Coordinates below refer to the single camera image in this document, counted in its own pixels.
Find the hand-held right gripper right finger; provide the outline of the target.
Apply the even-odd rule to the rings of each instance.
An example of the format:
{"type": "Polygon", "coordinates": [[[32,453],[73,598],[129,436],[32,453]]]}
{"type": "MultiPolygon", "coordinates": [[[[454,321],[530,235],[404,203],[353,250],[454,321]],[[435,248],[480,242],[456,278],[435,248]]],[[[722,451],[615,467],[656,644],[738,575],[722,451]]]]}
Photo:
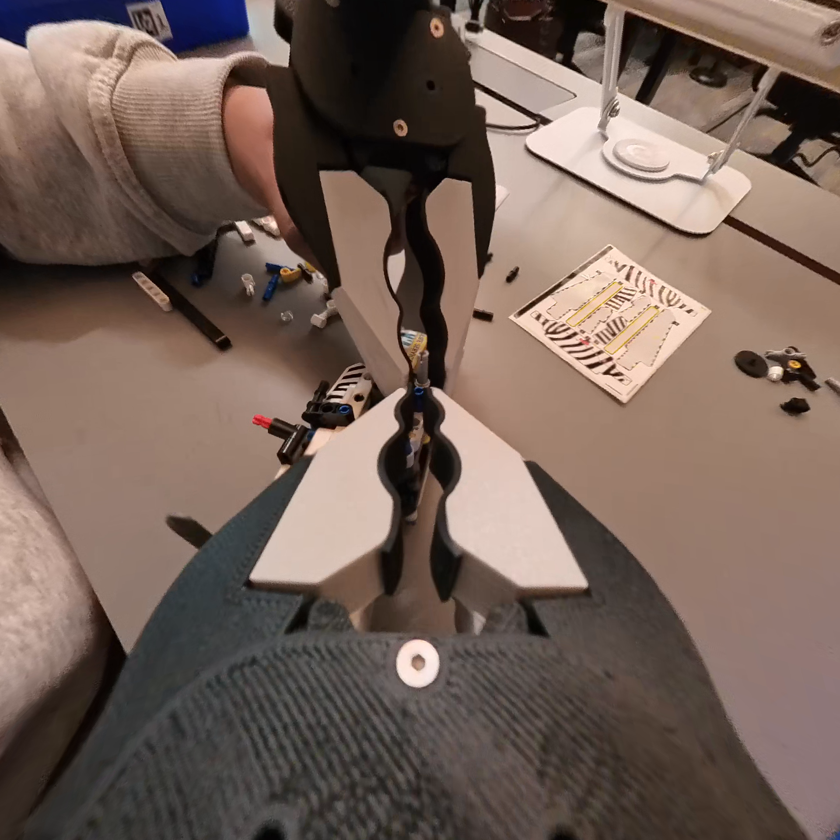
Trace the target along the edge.
{"type": "Polygon", "coordinates": [[[519,452],[443,390],[427,396],[429,468],[440,485],[430,571],[440,601],[487,617],[499,605],[589,584],[519,452]]]}

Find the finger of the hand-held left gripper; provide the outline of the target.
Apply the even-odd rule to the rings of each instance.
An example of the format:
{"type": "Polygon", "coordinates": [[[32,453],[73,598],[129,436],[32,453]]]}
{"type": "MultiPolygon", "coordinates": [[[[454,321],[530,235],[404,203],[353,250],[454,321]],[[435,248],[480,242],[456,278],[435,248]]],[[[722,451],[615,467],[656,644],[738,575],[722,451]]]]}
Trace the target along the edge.
{"type": "Polygon", "coordinates": [[[452,392],[479,288],[473,189],[445,178],[406,210],[409,322],[427,336],[433,387],[452,392]]]}
{"type": "Polygon", "coordinates": [[[353,171],[322,171],[320,182],[339,272],[332,299],[374,383],[381,391],[401,390],[410,365],[402,310],[386,274],[390,207],[353,171]]]}

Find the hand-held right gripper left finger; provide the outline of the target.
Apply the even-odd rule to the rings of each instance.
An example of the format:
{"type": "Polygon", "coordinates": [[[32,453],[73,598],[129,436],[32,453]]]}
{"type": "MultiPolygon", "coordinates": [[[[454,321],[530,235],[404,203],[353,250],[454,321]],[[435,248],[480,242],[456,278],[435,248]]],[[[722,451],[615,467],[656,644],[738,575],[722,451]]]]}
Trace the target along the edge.
{"type": "Polygon", "coordinates": [[[386,591],[400,530],[399,496],[381,467],[399,442],[399,389],[308,458],[306,470],[258,557],[260,589],[315,595],[356,613],[386,591]]]}

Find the lego airplane body with propeller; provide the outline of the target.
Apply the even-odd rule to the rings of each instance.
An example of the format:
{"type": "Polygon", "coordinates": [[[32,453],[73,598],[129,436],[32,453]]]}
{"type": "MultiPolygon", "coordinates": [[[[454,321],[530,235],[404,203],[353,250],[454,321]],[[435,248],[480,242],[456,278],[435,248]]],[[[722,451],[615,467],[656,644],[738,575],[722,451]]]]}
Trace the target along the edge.
{"type": "MultiPolygon", "coordinates": [[[[428,385],[428,351],[416,371],[420,385],[428,385]]],[[[251,423],[277,438],[280,446],[276,452],[279,468],[275,479],[284,476],[304,456],[314,456],[330,440],[357,421],[383,399],[374,383],[372,374],[364,363],[351,364],[334,382],[321,381],[314,390],[301,421],[291,423],[278,417],[253,415],[251,423]]],[[[210,540],[213,533],[191,517],[170,514],[165,525],[179,538],[196,550],[210,540]]]]}

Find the person's left forearm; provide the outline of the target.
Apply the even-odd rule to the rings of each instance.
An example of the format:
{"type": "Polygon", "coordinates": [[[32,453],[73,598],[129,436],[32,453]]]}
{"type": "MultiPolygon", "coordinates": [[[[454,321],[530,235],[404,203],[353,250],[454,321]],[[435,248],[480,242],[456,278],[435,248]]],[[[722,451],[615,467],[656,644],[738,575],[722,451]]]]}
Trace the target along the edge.
{"type": "Polygon", "coordinates": [[[1,45],[2,258],[106,266],[190,256],[268,214],[236,176],[224,95],[255,52],[177,58],[139,30],[41,24],[1,45]]]}

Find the pile of small lego pieces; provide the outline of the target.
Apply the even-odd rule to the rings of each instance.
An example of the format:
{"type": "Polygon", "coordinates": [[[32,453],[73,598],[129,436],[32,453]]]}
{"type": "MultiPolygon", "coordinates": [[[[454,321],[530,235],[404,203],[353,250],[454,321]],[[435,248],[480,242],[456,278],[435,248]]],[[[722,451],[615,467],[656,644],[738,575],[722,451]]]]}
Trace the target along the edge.
{"type": "MultiPolygon", "coordinates": [[[[243,245],[252,246],[257,241],[256,229],[275,240],[283,239],[280,227],[272,215],[226,223],[216,231],[214,239],[208,245],[200,248],[194,255],[193,268],[190,275],[191,285],[202,287],[212,279],[215,271],[218,247],[223,236],[228,233],[235,233],[243,245]]],[[[310,286],[318,284],[321,288],[323,306],[321,311],[311,316],[310,323],[312,327],[324,329],[330,321],[340,315],[338,305],[332,298],[325,276],[309,262],[299,260],[286,265],[267,261],[265,268],[268,279],[259,295],[261,302],[271,302],[281,287],[291,287],[300,282],[304,282],[310,286]]]]}

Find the long black lego beam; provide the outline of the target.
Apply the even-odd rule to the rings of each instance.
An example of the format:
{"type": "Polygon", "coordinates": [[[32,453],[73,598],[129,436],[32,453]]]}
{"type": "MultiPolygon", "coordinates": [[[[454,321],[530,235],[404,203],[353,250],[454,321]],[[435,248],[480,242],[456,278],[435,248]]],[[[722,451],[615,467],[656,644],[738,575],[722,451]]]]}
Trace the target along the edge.
{"type": "Polygon", "coordinates": [[[198,310],[172,283],[165,279],[156,267],[150,268],[149,277],[169,298],[173,309],[182,315],[218,351],[226,352],[232,349],[233,344],[227,334],[198,310]]]}

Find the white lego beam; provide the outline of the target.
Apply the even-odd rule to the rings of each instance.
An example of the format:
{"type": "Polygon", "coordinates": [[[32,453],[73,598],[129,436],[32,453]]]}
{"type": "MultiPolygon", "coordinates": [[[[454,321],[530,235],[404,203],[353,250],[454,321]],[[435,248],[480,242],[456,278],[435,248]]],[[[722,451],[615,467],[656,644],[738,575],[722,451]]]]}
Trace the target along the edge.
{"type": "Polygon", "coordinates": [[[174,308],[170,297],[145,273],[135,271],[132,274],[132,279],[163,312],[173,311],[174,308]]]}

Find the small lego piece cluster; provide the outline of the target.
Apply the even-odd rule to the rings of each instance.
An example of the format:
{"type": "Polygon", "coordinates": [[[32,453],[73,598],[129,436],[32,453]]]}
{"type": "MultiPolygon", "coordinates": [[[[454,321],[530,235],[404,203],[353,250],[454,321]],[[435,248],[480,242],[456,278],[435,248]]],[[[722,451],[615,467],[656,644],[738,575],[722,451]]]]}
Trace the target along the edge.
{"type": "Polygon", "coordinates": [[[809,392],[816,392],[822,387],[806,354],[795,346],[768,351],[763,358],[768,365],[766,378],[770,382],[798,382],[809,392]]]}

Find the person's left hand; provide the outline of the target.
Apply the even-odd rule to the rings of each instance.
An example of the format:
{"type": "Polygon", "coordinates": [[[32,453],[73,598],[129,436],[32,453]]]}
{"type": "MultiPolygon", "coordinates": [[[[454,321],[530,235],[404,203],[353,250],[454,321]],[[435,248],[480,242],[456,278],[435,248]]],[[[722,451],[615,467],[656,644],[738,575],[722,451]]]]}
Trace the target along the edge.
{"type": "Polygon", "coordinates": [[[226,88],[222,121],[227,155],[240,186],[261,209],[275,218],[290,249],[311,263],[310,248],[291,220],[275,174],[274,113],[264,88],[233,85],[226,88]]]}

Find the zebra sticker sheet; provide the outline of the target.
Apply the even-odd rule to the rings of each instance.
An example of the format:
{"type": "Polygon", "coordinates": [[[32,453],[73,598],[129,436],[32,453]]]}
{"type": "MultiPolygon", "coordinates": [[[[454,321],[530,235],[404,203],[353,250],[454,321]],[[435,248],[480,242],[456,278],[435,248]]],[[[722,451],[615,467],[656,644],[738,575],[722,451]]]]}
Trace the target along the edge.
{"type": "Polygon", "coordinates": [[[509,319],[627,404],[710,315],[709,307],[606,245],[509,319]]]}

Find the white metal laptop stand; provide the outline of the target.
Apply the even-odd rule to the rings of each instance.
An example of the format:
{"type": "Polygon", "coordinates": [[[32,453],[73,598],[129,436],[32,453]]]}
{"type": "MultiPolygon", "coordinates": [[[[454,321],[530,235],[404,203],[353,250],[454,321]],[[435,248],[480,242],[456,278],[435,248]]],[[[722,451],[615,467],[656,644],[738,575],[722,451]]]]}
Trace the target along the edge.
{"type": "Polygon", "coordinates": [[[606,2],[598,107],[578,107],[526,140],[539,160],[688,235],[708,235],[751,189],[729,165],[785,73],[826,88],[837,80],[838,2],[606,2]],[[765,65],[722,149],[704,154],[620,114],[618,65],[625,18],[635,14],[765,65]]]}

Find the blue plastic bin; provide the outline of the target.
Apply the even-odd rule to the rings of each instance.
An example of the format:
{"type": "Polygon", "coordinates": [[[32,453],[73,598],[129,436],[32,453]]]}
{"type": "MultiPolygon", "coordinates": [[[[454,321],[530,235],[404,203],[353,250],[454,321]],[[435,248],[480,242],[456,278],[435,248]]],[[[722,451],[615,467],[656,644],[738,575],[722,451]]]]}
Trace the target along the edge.
{"type": "Polygon", "coordinates": [[[1,37],[23,46],[36,25],[92,20],[136,28],[175,53],[249,34],[244,1],[2,1],[1,37]]]}

